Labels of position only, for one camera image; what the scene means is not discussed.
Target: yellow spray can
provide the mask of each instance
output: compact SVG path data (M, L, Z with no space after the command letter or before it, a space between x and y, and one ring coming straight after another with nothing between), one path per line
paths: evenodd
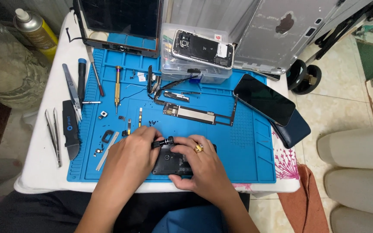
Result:
M53 31L38 14L23 9L15 10L14 26L27 38L49 61L53 62L58 39Z

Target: black wheel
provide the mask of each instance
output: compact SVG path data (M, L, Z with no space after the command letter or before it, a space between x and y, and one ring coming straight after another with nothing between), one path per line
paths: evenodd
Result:
M306 64L304 61L297 59L290 69L286 72L287 88L292 90L297 87L306 76Z
M320 83L320 80L322 79L322 71L318 66L315 65L309 65L306 69L306 76L305 78L300 82L300 84L294 88L292 91L295 94L308 94L311 93ZM316 78L316 81L313 85L311 85L311 82L309 82L310 78Z

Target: white tablecloth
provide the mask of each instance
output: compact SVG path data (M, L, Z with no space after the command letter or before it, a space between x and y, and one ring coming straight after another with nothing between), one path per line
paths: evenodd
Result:
M72 39L80 37L77 20L74 19L73 12L67 14L63 22L57 52L37 116L24 169L14 184L15 190L21 193L34 194L55 190L92 192L96 187L96 183L76 183L66 180L70 163L67 149L64 146L60 146L63 166L58 168L44 118L46 109L49 109L49 112L52 112L53 108L57 109L59 143L60 145L64 145L65 139L61 127L63 125L61 117L62 103L65 99L69 99L70 95L61 65L63 63L68 65L74 82L77 83L77 60L79 58L89 60L82 40L77 39L69 43L66 28L69 28L68 31ZM89 68L90 66L87 66L86 73L89 72ZM267 80L267 85L282 95L288 96L287 83L284 76L278 82ZM273 129L272 132L277 182L275 184L234 184L236 190L255 193L256 196L261 197L276 192L294 192L300 187L294 151L285 149ZM136 192L176 191L179 190L173 183L143 183Z

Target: blue silicone repair mat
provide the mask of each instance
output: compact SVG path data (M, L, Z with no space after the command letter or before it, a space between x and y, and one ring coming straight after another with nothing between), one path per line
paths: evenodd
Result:
M165 138L168 136L187 137L192 134L204 135L217 146L218 155L224 164L228 177L233 183L275 183L275 167L272 149L272 134L269 121L238 101L234 125L211 125L193 120L182 119L163 114L163 105L158 105L148 98L147 82L140 82L138 72L147 73L149 65L153 66L153 73L160 75L159 58L149 58L138 55L120 53L116 51L95 49L93 52L95 65L99 72L101 85L105 96L101 97L97 82L90 68L86 84L85 100L101 101L101 104L85 104L82 111L82 121L79 125L81 140L80 152L70 162L67 180L70 182L97 182L100 171L96 171L105 150L93 156L97 148L101 148L101 138L106 130L119 132L117 141L122 139L122 131L128 129L128 119L131 119L131 131L138 128L139 108L142 108L142 125L154 126ZM120 99L117 116L114 105L114 89L116 82L116 68L122 66L120 78ZM235 98L232 90L240 78L248 73L266 83L264 77L253 72L233 70L230 78L220 85L197 84L184 82L170 89L174 93L201 92L189 94L190 102L164 97L159 98L178 105L211 111L216 114L230 116ZM163 81L161 86L169 83ZM102 111L107 116L98 119ZM125 121L118 119L124 116ZM229 119L217 117L216 121L229 123ZM150 174L146 182L170 182L166 175Z

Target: hand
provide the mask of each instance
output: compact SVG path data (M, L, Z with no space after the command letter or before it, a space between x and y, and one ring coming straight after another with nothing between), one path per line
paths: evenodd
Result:
M163 140L154 127L141 126L111 146L93 194L112 205L128 199L145 181L155 165L160 148L151 150L153 139Z
M194 173L191 179L169 175L177 188L193 191L218 208L238 196L210 140L204 136L191 135L188 138L175 137L174 142L180 145L172 147L171 151L185 155ZM204 151L195 153L197 144L202 144Z

